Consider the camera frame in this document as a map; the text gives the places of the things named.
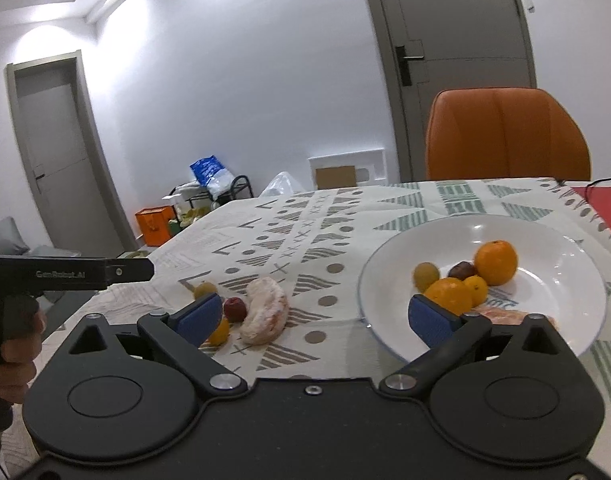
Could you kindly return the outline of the person's left hand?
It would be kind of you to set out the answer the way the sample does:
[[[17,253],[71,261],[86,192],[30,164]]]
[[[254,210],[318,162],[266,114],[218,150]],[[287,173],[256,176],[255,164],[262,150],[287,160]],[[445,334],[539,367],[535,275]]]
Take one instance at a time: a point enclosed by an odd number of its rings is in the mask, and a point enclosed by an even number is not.
[[[18,339],[8,339],[0,347],[0,398],[12,404],[22,404],[28,384],[36,376],[35,359],[42,351],[42,336],[47,320],[38,310],[33,318],[33,331]]]

